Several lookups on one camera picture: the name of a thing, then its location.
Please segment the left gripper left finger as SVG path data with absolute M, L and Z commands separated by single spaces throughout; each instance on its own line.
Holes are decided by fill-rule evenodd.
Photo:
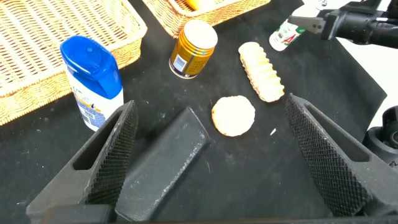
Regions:
M 116 109 L 27 206 L 30 218 L 56 205 L 115 206 L 134 150 L 139 117 L 131 100 Z

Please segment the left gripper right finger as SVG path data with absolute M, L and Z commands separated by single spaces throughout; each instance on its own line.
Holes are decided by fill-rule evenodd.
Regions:
M 314 183 L 332 214 L 397 214 L 397 170 L 309 101 L 290 94 L 285 114 Z

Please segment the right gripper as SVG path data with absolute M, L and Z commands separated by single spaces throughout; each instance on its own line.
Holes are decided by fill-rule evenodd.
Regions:
M 381 0 L 350 1 L 339 9 L 326 9 L 321 17 L 289 16 L 288 22 L 320 34 L 322 40 L 340 37 L 358 45 L 397 48 L 397 0 L 379 11 Z

